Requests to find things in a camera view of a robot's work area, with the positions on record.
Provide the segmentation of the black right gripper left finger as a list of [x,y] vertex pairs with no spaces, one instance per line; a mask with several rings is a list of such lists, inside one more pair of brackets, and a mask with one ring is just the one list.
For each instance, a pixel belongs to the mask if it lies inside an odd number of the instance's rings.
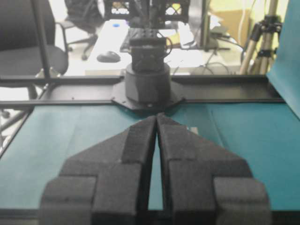
[[147,117],[68,157],[44,188],[42,225],[135,225],[148,208],[157,123]]

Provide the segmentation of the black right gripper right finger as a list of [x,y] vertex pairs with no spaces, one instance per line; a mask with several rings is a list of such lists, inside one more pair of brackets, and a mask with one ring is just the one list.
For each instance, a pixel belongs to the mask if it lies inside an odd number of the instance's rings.
[[157,115],[165,207],[175,225],[270,225],[265,185],[247,161]]

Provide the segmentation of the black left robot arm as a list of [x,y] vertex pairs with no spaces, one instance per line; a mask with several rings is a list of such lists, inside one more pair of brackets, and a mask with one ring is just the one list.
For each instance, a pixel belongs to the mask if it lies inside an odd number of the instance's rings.
[[132,111],[163,112],[185,100],[183,88],[171,80],[165,58],[167,38],[159,36],[165,26],[166,0],[130,1],[129,38],[131,63],[124,69],[124,80],[113,87],[112,101]]

